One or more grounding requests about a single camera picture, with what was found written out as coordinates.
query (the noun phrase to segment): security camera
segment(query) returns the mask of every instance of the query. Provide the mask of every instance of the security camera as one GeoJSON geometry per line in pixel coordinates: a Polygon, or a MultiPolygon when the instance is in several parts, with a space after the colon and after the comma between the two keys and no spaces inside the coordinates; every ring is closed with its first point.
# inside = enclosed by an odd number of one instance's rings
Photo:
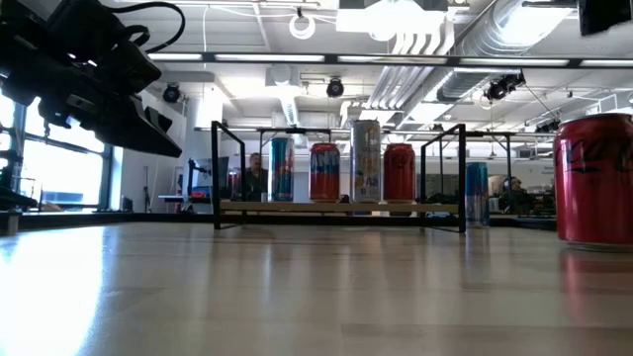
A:
{"type": "Polygon", "coordinates": [[[162,93],[162,99],[167,103],[177,103],[180,99],[180,84],[169,83],[167,89],[162,93]]]}
{"type": "Polygon", "coordinates": [[[340,81],[340,78],[331,78],[327,85],[327,96],[330,98],[339,98],[345,92],[345,87],[340,81]]]}

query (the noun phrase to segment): ceiling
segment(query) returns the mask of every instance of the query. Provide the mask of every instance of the ceiling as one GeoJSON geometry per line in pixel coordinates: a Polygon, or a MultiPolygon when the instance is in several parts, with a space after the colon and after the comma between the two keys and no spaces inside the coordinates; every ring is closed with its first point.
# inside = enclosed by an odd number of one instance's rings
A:
{"type": "MultiPolygon", "coordinates": [[[[40,6],[50,9],[58,1],[39,0],[40,6]]],[[[490,0],[470,0],[470,9],[455,16],[456,33],[475,19],[490,0]]],[[[102,0],[108,6],[126,5],[123,1],[102,0]]],[[[323,16],[335,21],[337,0],[321,1],[321,10],[305,10],[307,14],[323,16]]],[[[298,40],[289,31],[289,22],[295,10],[261,8],[257,18],[253,7],[206,8],[182,7],[187,27],[182,38],[169,51],[250,51],[250,52],[318,52],[318,53],[385,53],[394,41],[374,41],[367,34],[338,33],[334,24],[316,21],[316,32],[308,40],[298,40]]],[[[165,42],[175,34],[179,17],[167,9],[149,9],[121,15],[125,24],[139,24],[150,28],[148,45],[165,42]]],[[[631,25],[619,26],[608,33],[581,38],[578,18],[570,16],[547,38],[534,46],[528,55],[534,56],[630,56],[633,41],[631,25]]],[[[226,89],[231,105],[225,116],[232,123],[242,118],[270,118],[280,111],[278,99],[262,94],[268,65],[260,64],[164,64],[163,72],[211,72],[226,89]]],[[[303,96],[297,98],[299,111],[338,113],[344,100],[366,100],[378,81],[382,68],[377,66],[299,66],[301,81],[308,84],[303,96]],[[345,97],[328,99],[325,87],[332,76],[342,79],[345,97]]],[[[484,129],[495,123],[500,130],[518,130],[524,123],[542,117],[549,111],[565,113],[566,108],[595,105],[596,100],[613,92],[633,88],[633,74],[620,70],[525,70],[527,85],[532,92],[521,88],[498,103],[492,110],[480,105],[481,91],[464,99],[464,105],[450,110],[450,121],[467,122],[469,129],[484,129]]],[[[205,84],[183,82],[181,89],[189,96],[201,96],[205,84]]]]}

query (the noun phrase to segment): ventilation duct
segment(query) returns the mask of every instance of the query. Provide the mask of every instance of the ventilation duct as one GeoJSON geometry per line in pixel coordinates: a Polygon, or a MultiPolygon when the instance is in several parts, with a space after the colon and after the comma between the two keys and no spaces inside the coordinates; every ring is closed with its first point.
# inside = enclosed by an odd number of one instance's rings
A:
{"type": "MultiPolygon", "coordinates": [[[[456,44],[459,56],[521,56],[546,38],[569,15],[569,8],[523,7],[523,0],[498,0],[473,30],[456,44]]],[[[457,102],[489,77],[487,72],[436,68],[417,100],[457,102]]]]}

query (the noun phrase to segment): person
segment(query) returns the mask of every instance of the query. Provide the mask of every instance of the person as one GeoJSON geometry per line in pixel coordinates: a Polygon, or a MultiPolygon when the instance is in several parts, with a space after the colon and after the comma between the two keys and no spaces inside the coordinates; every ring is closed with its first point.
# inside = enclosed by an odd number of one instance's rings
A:
{"type": "Polygon", "coordinates": [[[259,153],[250,155],[249,167],[246,169],[246,200],[261,202],[262,193],[268,193],[268,170],[261,168],[259,153]]]}

